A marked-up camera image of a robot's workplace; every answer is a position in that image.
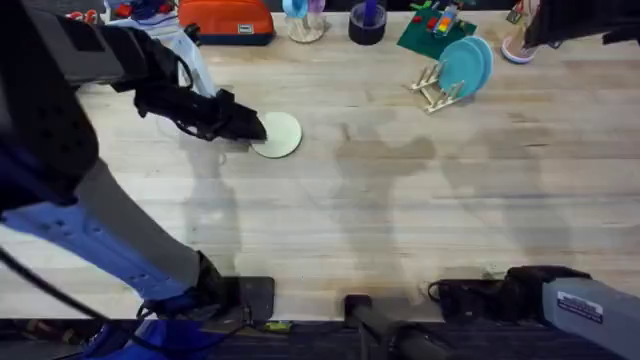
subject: orange bag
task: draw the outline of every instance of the orange bag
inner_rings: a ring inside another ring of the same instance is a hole
[[[209,45],[267,45],[275,30],[269,9],[260,0],[182,0],[180,25],[200,26]]]

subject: black cable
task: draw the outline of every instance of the black cable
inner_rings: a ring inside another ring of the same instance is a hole
[[[156,351],[156,352],[159,352],[159,353],[162,353],[162,354],[195,353],[195,352],[200,352],[200,351],[204,351],[204,350],[207,350],[207,349],[211,349],[211,348],[214,348],[214,347],[222,344],[225,340],[229,339],[230,337],[234,336],[239,331],[241,331],[245,327],[247,327],[246,324],[243,324],[242,326],[240,326],[240,327],[232,330],[231,332],[223,335],[220,339],[218,339],[216,341],[213,341],[210,344],[203,345],[203,346],[200,346],[200,347],[197,347],[197,348],[175,349],[175,348],[167,348],[167,347],[163,347],[163,346],[158,346],[156,344],[152,344],[152,343],[146,341],[145,339],[143,339],[141,337],[138,337],[135,334],[135,329],[133,329],[132,331],[123,329],[122,327],[119,326],[119,324],[117,322],[109,319],[107,316],[101,314],[100,312],[98,312],[98,311],[86,306],[85,304],[83,304],[83,303],[77,301],[76,299],[72,298],[71,296],[65,294],[64,292],[62,292],[61,290],[59,290],[58,288],[53,286],[48,281],[42,279],[36,273],[34,273],[31,270],[27,269],[18,260],[16,260],[11,254],[9,254],[7,251],[5,251],[4,248],[1,247],[1,246],[0,246],[0,261],[2,261],[11,271],[16,273],[22,279],[24,279],[25,281],[29,282],[31,285],[37,287],[38,289],[42,290],[43,292],[47,293],[49,296],[52,296],[56,300],[66,304],[67,306],[69,306],[69,307],[81,312],[82,314],[84,314],[84,315],[86,315],[86,316],[88,316],[88,317],[90,317],[90,318],[92,318],[94,320],[100,320],[102,322],[105,322],[105,323],[108,323],[110,325],[113,325],[116,329],[127,333],[127,336],[129,337],[129,339],[133,343],[135,343],[137,345],[140,345],[140,346],[144,347],[145,349]]]

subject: white label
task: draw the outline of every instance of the white label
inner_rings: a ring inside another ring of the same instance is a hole
[[[238,24],[238,34],[253,34],[253,24]]]
[[[563,291],[558,291],[558,307],[599,324],[604,320],[604,309],[600,304]]]

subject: wooden tabletop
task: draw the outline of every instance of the wooden tabletop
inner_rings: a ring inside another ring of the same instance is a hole
[[[371,47],[348,39],[346,14],[328,15],[311,45],[203,47],[239,102],[299,119],[303,143],[280,160],[140,119],[132,94],[80,98],[124,189],[221,272],[274,277],[278,318],[337,318],[353,292],[425,315],[420,283],[523,264],[640,295],[640,48],[593,37],[511,65],[497,50],[505,15],[464,13],[494,47],[495,73],[431,116],[403,88],[432,63],[395,45],[408,13],[390,14]],[[0,239],[96,309],[135,314],[138,297],[94,266],[6,229]],[[80,316],[6,270],[0,283],[0,317]]]

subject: green tray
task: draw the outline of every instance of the green tray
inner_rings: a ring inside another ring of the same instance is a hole
[[[449,44],[473,35],[477,28],[476,25],[466,21],[462,27],[456,22],[447,36],[436,38],[430,30],[427,30],[427,23],[432,17],[439,19],[442,13],[438,10],[426,8],[418,10],[414,16],[421,16],[422,22],[410,22],[404,30],[404,34],[398,40],[398,45],[436,60],[440,58],[440,54]]]

